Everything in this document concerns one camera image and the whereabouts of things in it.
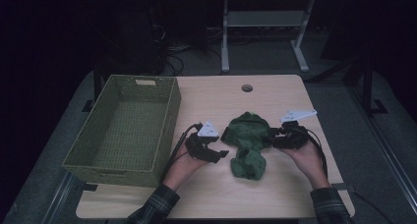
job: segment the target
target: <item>green garment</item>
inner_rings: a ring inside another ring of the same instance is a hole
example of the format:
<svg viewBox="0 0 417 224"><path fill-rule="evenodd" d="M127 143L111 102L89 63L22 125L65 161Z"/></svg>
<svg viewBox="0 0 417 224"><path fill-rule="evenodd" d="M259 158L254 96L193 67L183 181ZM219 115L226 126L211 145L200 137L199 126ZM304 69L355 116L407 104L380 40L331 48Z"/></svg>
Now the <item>green garment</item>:
<svg viewBox="0 0 417 224"><path fill-rule="evenodd" d="M261 156L261 150L270 147L270 141L263 140L268 135L268 129L266 120L249 112L230 122L221 139L228 145L238 147L236 157L230 160L235 177L255 181L262 178L267 162Z"/></svg>

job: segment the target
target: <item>plaid shirt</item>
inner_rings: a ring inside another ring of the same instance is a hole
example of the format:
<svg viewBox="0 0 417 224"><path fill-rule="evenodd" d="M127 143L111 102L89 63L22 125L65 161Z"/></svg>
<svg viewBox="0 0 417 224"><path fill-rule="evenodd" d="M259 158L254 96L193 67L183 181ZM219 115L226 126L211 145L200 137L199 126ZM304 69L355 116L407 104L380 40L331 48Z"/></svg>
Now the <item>plaid shirt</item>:
<svg viewBox="0 0 417 224"><path fill-rule="evenodd" d="M350 215L343 204L338 192L333 188L317 189L310 193L316 215L321 224L352 223ZM162 223L179 196L168 187L160 184L148 198L143 207L127 218L127 224Z"/></svg>

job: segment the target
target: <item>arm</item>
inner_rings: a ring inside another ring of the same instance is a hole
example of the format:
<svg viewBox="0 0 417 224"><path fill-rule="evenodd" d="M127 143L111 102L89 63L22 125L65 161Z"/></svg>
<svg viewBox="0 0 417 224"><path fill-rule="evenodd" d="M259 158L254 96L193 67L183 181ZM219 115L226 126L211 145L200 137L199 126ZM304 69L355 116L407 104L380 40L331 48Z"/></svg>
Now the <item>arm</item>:
<svg viewBox="0 0 417 224"><path fill-rule="evenodd" d="M162 223L180 197L176 191L202 166L208 164L194 159L187 153L183 143L176 154L177 160L172 164L163 182L156 188L147 202L127 218L129 224Z"/></svg>
<svg viewBox="0 0 417 224"><path fill-rule="evenodd" d="M328 182L322 167L322 161L314 145L308 140L300 149L281 149L288 154L298 169L306 175L313 188L310 193L316 216L321 224L352 223L349 212L344 206L337 190Z"/></svg>

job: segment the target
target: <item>woven basket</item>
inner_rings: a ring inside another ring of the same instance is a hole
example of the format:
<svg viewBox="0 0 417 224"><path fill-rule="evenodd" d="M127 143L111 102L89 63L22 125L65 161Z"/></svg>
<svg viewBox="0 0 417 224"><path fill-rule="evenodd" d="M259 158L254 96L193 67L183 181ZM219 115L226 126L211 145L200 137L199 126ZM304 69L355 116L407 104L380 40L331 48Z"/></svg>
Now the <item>woven basket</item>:
<svg viewBox="0 0 417 224"><path fill-rule="evenodd" d="M63 166L88 183L156 187L180 103L176 78L111 76Z"/></svg>

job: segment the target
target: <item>hand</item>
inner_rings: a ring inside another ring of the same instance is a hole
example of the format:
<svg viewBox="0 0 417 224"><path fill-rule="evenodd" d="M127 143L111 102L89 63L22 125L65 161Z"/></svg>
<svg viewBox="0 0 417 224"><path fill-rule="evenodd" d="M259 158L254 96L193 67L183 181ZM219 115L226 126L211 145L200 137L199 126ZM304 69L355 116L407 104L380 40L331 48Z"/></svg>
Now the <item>hand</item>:
<svg viewBox="0 0 417 224"><path fill-rule="evenodd" d="M323 170L322 160L311 141L307 140L307 143L300 149L280 150L294 160L298 169L309 179L313 190L330 187L328 178Z"/></svg>
<svg viewBox="0 0 417 224"><path fill-rule="evenodd" d="M194 174L194 172L208 164L208 162L193 158L187 152L185 143L181 144L181 147L178 149L175 158L178 159L172 163L171 168L169 169L165 179L162 182L172 191L177 191L178 188L180 188L181 185L184 184L191 177L191 175Z"/></svg>

